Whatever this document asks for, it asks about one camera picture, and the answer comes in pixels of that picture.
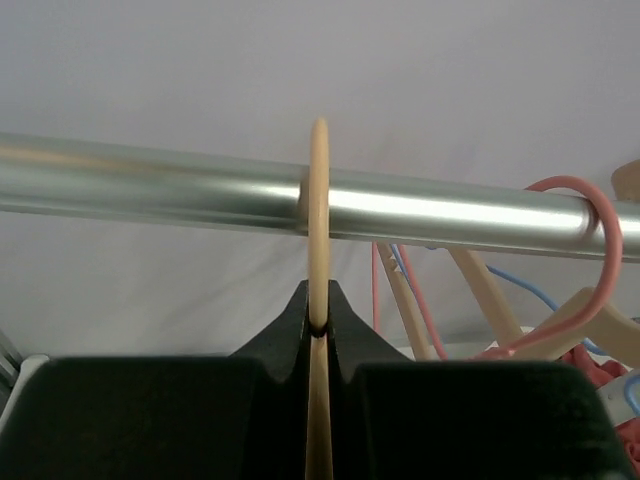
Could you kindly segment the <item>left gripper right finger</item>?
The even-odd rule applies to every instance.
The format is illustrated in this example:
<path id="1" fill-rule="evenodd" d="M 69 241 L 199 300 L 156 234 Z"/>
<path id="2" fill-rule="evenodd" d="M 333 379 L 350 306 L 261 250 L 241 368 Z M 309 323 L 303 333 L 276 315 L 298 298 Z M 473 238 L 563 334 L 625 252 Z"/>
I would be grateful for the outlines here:
<path id="1" fill-rule="evenodd" d="M 406 358 L 330 286 L 338 479 L 631 479 L 594 383 L 563 361 Z"/>

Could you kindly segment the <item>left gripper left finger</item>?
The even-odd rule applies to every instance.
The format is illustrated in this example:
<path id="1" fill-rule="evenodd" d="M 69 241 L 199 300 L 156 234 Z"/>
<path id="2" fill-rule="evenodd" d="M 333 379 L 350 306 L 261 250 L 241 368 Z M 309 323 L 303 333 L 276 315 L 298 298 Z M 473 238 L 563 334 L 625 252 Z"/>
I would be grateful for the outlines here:
<path id="1" fill-rule="evenodd" d="M 5 479 L 301 479 L 307 287 L 228 356 L 68 357 L 1 429 Z"/>

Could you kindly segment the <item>beige hanger with red shirt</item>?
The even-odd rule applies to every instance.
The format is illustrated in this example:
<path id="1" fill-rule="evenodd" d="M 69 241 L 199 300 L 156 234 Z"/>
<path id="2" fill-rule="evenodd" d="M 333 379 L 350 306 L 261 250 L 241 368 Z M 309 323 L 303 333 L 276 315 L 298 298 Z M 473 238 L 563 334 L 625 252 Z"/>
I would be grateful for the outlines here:
<path id="1" fill-rule="evenodd" d="M 311 333 L 305 465 L 307 479 L 333 477 L 327 334 L 331 266 L 329 184 L 328 125 L 325 119 L 318 118 L 311 130 L 308 173 L 300 188 L 300 204 L 307 222 L 307 320 Z"/>

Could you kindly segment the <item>blue wire hanger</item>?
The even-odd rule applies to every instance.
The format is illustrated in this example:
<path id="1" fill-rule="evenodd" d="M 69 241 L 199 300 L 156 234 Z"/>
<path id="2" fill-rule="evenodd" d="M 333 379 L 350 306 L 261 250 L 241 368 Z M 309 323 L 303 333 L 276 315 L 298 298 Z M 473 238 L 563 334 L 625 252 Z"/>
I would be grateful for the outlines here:
<path id="1" fill-rule="evenodd" d="M 428 359 L 430 351 L 434 350 L 438 358 L 446 359 L 447 352 L 426 300 L 419 289 L 404 247 L 380 243 L 372 247 L 372 254 L 380 257 L 385 268 L 414 357 L 420 360 Z M 530 292 L 551 311 L 559 308 L 549 295 L 535 285 L 485 264 L 472 251 L 451 249 L 449 254 L 464 276 L 490 325 L 498 329 L 496 336 L 500 339 L 517 338 L 523 334 L 523 331 L 506 301 L 504 292 L 497 282 L 498 279 Z"/>

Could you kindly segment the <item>dusty red t shirt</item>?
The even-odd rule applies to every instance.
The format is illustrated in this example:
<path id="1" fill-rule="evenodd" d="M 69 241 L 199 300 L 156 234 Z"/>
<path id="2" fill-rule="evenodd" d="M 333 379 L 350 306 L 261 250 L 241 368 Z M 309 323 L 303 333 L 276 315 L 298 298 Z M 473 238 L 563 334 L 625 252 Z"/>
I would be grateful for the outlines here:
<path id="1" fill-rule="evenodd" d="M 575 346 L 561 357 L 561 361 L 581 370 L 596 389 L 603 387 L 628 370 L 616 360 L 598 363 L 582 344 Z M 630 419 L 615 428 L 626 455 L 633 465 L 636 477 L 639 477 L 639 419 Z"/>

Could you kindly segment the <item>beige hanger with teal shirt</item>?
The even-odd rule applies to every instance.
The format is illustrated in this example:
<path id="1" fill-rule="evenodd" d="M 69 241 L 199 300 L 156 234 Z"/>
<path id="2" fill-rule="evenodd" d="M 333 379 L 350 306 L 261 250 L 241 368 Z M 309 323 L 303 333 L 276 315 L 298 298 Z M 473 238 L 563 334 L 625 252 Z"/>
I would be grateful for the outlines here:
<path id="1" fill-rule="evenodd" d="M 476 302 L 491 326 L 498 346 L 484 358 L 555 360 L 590 339 L 609 356 L 639 367 L 639 325 L 610 306 L 622 263 L 622 231 L 611 201 L 595 185 L 573 176 L 554 176 L 531 185 L 531 191 L 556 188 L 582 194 L 592 206 L 605 236 L 605 257 L 598 283 L 584 288 L 538 328 L 524 333 L 503 291 L 477 253 L 450 248 L 448 253 L 464 276 Z M 428 360 L 435 353 L 448 358 L 404 247 L 372 245 L 372 296 L 378 303 L 377 263 L 381 262 L 398 307 L 414 358 Z"/>

